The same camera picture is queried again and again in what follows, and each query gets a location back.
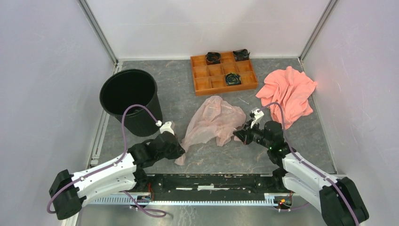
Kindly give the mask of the pink translucent trash bag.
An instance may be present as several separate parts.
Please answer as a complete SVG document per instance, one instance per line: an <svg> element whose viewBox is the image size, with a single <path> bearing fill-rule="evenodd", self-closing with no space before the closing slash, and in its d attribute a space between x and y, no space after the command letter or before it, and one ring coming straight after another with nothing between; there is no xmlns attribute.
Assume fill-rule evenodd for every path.
<svg viewBox="0 0 399 226"><path fill-rule="evenodd" d="M241 127L247 116L238 107L229 104L220 96L207 98L191 118L181 147L185 154L175 160L175 164L184 165L189 148L196 144L205 144L216 139L217 146L231 141L233 132Z"/></svg>

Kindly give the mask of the black plastic trash bin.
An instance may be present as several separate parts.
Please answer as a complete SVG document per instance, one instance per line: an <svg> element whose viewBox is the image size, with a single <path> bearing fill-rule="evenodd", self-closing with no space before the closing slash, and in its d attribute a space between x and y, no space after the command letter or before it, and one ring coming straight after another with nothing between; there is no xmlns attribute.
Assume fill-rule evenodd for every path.
<svg viewBox="0 0 399 226"><path fill-rule="evenodd" d="M131 108L124 128L138 137L149 137L158 131L156 121L163 121L158 86L153 76L140 69L127 69L111 76L102 86L99 100L103 109L122 122L125 110Z"/></svg>

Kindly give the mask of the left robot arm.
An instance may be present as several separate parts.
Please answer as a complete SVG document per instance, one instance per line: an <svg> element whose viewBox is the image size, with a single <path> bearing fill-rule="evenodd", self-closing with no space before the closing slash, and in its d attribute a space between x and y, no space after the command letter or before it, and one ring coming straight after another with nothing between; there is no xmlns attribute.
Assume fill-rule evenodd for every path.
<svg viewBox="0 0 399 226"><path fill-rule="evenodd" d="M64 220L87 204L113 193L144 191L149 179L144 169L155 162L177 159L185 153L176 136L163 132L154 139L148 139L130 147L125 154L80 172L59 172L49 189L51 197L49 213Z"/></svg>

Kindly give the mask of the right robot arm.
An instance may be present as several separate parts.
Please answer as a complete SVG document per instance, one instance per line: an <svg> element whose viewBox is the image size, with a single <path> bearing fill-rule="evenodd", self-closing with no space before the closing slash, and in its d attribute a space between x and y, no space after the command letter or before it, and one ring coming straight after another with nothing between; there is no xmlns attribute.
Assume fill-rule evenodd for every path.
<svg viewBox="0 0 399 226"><path fill-rule="evenodd" d="M355 183L338 178L305 160L287 141L283 127L275 121L263 129L249 120L234 131L243 144L255 142L267 149L278 169L273 172L272 187L277 192L292 191L316 208L328 226L358 226L369 219L369 212Z"/></svg>

